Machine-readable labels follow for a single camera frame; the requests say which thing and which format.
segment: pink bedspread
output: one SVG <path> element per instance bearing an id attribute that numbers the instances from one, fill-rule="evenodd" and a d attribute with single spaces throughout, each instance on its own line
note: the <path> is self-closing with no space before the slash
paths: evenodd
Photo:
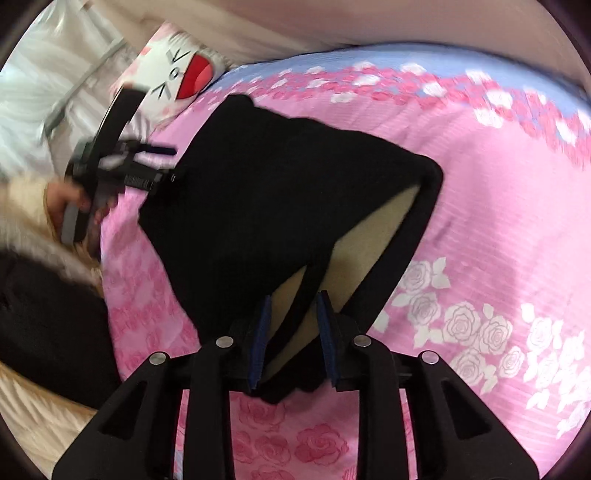
<path id="1" fill-rule="evenodd" d="M 485 77 L 386 70 L 318 67 L 210 90 L 153 140 L 182 155 L 230 90 L 436 160 L 446 176 L 435 214 L 369 333 L 395 351 L 439 352 L 544 474 L 591 408 L 589 117 L 563 118 L 535 92 L 513 102 L 516 92 Z M 408 93 L 384 91 L 388 82 Z M 456 89 L 462 82 L 469 88 Z M 536 122 L 523 120 L 534 114 Z M 103 229 L 105 297 L 124 376 L 156 350 L 177 356 L 199 347 L 137 225 L 143 198 L 128 190 Z M 354 480 L 356 394 L 324 386 L 278 406 L 231 399 L 238 479 Z M 183 432 L 184 418 L 179 448 Z"/>

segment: white pillowcase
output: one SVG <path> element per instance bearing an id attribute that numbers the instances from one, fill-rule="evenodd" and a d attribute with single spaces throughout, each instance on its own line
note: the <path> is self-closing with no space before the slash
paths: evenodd
<path id="1" fill-rule="evenodd" d="M 226 70 L 225 59 L 173 24 L 165 23 L 113 84 L 145 89 L 138 111 L 156 128 L 167 125 Z"/>

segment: beige cushion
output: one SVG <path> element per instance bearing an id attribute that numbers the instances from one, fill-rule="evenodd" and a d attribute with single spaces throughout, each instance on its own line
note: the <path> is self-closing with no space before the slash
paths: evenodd
<path id="1" fill-rule="evenodd" d="M 47 477 L 95 414 L 45 390 L 0 363 L 0 414 L 25 453 Z"/>
<path id="2" fill-rule="evenodd" d="M 346 45 L 429 41 L 545 67 L 584 85 L 591 75 L 536 0 L 93 0 L 136 48 L 163 21 L 239 63 Z"/>

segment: black strap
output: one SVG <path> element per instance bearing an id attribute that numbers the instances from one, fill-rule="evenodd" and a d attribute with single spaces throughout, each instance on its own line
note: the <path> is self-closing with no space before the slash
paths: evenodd
<path id="1" fill-rule="evenodd" d="M 273 337 L 267 343 L 265 365 L 271 362 L 285 348 L 303 322 L 304 316 L 310 305 L 312 305 L 314 298 L 316 298 L 320 284 L 324 280 L 333 248 L 334 245 L 327 250 L 323 250 L 306 267 L 304 277 L 301 279 L 290 309 L 285 314 L 283 322 L 281 322 Z"/>

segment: silver screw head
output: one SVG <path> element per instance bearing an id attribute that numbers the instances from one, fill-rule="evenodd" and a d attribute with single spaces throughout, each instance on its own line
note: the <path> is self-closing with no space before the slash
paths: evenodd
<path id="1" fill-rule="evenodd" d="M 216 345 L 220 348 L 230 348 L 234 345 L 234 339 L 232 337 L 223 336 L 216 340 Z"/>
<path id="2" fill-rule="evenodd" d="M 353 343 L 357 346 L 370 346 L 371 338 L 369 338 L 367 335 L 358 335 L 353 339 Z"/>
<path id="3" fill-rule="evenodd" d="M 435 365 L 439 361 L 439 355 L 431 350 L 421 353 L 421 359 L 423 362 L 429 365 Z"/>
<path id="4" fill-rule="evenodd" d="M 162 352 L 152 353 L 150 363 L 152 365 L 162 365 L 166 361 L 166 354 Z"/>

